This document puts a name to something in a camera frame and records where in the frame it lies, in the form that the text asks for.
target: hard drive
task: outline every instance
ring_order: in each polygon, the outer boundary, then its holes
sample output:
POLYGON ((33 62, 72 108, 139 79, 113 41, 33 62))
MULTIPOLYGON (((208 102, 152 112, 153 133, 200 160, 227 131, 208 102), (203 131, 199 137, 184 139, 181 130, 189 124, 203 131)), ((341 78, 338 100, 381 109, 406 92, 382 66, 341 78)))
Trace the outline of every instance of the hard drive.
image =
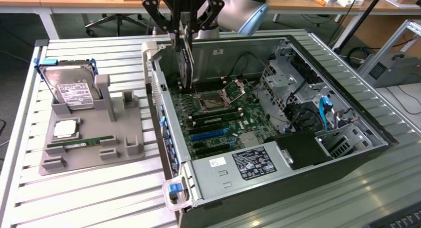
POLYGON ((95 86, 95 61, 67 61, 65 66, 61 63, 49 63, 44 60, 39 65, 39 72, 52 90, 56 102, 67 103, 72 110, 92 108, 93 101, 101 99, 95 86))

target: black pole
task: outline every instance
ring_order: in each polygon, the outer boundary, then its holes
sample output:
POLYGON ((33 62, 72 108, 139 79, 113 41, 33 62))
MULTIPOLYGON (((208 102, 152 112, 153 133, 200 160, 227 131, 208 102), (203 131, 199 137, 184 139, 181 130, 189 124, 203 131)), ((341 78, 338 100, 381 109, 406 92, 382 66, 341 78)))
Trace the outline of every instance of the black pole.
POLYGON ((356 33, 356 31, 357 31, 360 25, 362 24, 364 20, 366 19, 368 15, 369 15, 370 11, 373 10, 373 8, 374 8, 376 4, 378 3, 378 1, 380 1, 380 0, 373 0, 373 2, 370 3, 370 5, 369 5, 366 11, 364 12, 361 18, 360 18, 358 21, 357 21, 357 23, 356 23, 353 29, 350 30, 348 36, 345 37, 345 39, 344 39, 344 41, 342 41, 342 43, 341 43, 341 45, 340 45, 340 47, 337 47, 337 48, 333 50, 334 53, 337 53, 337 54, 341 53, 341 50, 342 50, 344 46, 346 45, 346 43, 348 43, 350 37, 354 35, 354 33, 356 33))

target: keyboard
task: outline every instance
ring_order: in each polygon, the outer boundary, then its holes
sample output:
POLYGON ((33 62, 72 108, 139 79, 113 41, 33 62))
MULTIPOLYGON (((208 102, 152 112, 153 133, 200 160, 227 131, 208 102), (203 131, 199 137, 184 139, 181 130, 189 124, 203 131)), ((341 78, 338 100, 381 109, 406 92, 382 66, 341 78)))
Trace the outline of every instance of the keyboard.
POLYGON ((421 201, 370 222, 364 228, 421 228, 421 201))

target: orange object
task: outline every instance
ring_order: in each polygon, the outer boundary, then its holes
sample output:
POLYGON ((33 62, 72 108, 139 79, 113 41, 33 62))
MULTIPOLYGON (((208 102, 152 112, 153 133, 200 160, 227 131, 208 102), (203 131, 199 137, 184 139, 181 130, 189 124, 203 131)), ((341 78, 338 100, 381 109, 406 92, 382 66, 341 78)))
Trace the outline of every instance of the orange object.
POLYGON ((326 1, 325 0, 314 0, 320 5, 325 5, 326 1))

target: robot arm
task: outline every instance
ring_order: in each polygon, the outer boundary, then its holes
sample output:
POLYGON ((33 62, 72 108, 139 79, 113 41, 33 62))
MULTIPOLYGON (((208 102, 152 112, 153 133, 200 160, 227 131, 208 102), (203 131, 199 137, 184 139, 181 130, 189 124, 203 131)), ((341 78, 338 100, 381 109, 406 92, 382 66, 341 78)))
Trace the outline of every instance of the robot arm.
POLYGON ((143 5, 160 29, 169 34, 177 54, 183 86, 192 87, 192 40, 199 32, 220 25, 244 36, 258 29, 268 12, 266 0, 163 0, 171 11, 171 20, 159 12, 159 0, 143 0, 143 5))

